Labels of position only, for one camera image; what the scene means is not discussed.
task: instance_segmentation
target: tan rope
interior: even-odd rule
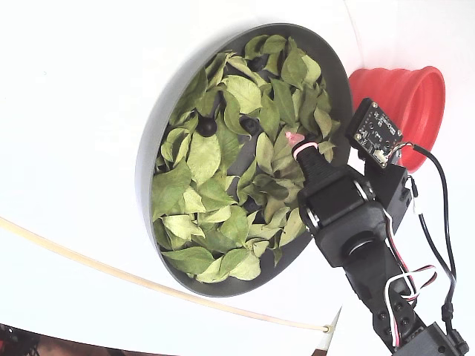
[[[94,260],[90,257],[87,257],[83,254],[79,254],[75,251],[70,250],[64,246],[61,246],[53,241],[45,239],[37,234],[34,234],[31,231],[28,231],[21,226],[18,226],[6,219],[0,217],[0,227],[13,232],[14,234],[31,241],[47,250],[54,252],[55,254],[59,254],[60,256],[66,257],[70,260],[76,261],[81,263],[84,266],[96,269],[97,271],[101,271],[103,273],[109,274],[113,277],[119,278],[121,280],[126,280],[127,282],[137,284],[138,286],[143,286],[149,289],[153,289],[154,291],[159,291],[160,293],[170,295],[172,297],[176,297],[182,300],[187,300],[192,303],[200,304],[202,306],[208,306],[209,308],[221,310],[223,312],[228,312],[232,314],[241,315],[243,317],[250,317],[252,319],[258,319],[263,321],[268,321],[270,323],[281,324],[285,326],[293,326],[295,328],[300,329],[311,329],[311,330],[319,330],[321,332],[331,332],[332,328],[330,326],[315,326],[312,324],[305,324],[305,323],[296,323],[294,321],[288,321],[284,319],[279,319],[278,317],[270,317],[264,314],[254,313],[252,311],[247,311],[239,308],[234,308],[232,306],[226,306],[221,303],[214,302],[212,300],[207,300],[202,297],[198,297],[192,294],[185,293],[183,291],[178,291],[176,289],[163,286],[159,283],[152,282],[151,280],[146,280],[145,278],[141,278],[130,274],[128,272],[122,271],[118,268],[114,268],[112,266],[106,265],[100,261]]]

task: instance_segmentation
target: pile of leaves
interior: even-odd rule
[[[244,52],[218,53],[192,79],[170,116],[152,182],[163,256],[204,283],[256,278],[267,249],[277,264],[281,247],[304,230],[304,175],[285,133],[312,134],[331,161],[339,126],[320,66],[292,38],[257,36]],[[228,174],[249,159],[238,156],[252,136],[249,167]]]

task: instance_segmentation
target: red collapsible cup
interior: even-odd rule
[[[358,69],[350,76],[350,87],[354,109],[370,97],[398,125],[403,141],[432,149],[445,106],[444,78],[437,68]],[[399,164],[414,172],[424,160],[412,148],[403,148]]]

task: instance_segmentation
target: circuit board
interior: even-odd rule
[[[347,136],[352,146],[381,168],[387,166],[389,153],[402,140],[401,130],[370,99],[361,103],[349,129]]]

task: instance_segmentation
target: white backdrop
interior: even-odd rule
[[[152,248],[137,206],[135,165],[145,123],[155,105],[166,105],[170,80],[183,66],[193,66],[187,61],[204,47],[218,48],[222,39],[259,24],[300,24],[333,46],[348,74],[363,65],[435,65],[445,75],[445,121],[433,152],[448,175],[459,267],[454,325],[466,336],[473,310],[468,285],[473,242],[466,236],[473,192],[460,168],[469,164],[474,126],[469,110],[475,13],[469,1],[428,2],[1,3],[0,216],[89,257],[183,290]],[[442,241],[436,172],[426,164],[416,178],[427,223],[434,239]],[[432,260],[415,217],[406,218],[398,242],[411,267]],[[212,311],[115,280],[5,231],[0,231],[0,244],[0,323],[173,355],[311,355],[321,338],[317,332]],[[440,282],[421,297],[418,309],[426,322],[439,319],[445,287]],[[346,278],[326,264],[313,243],[270,283],[221,301],[325,324],[344,299],[330,354],[348,355],[364,337],[364,345],[374,351],[369,355],[386,355]]]

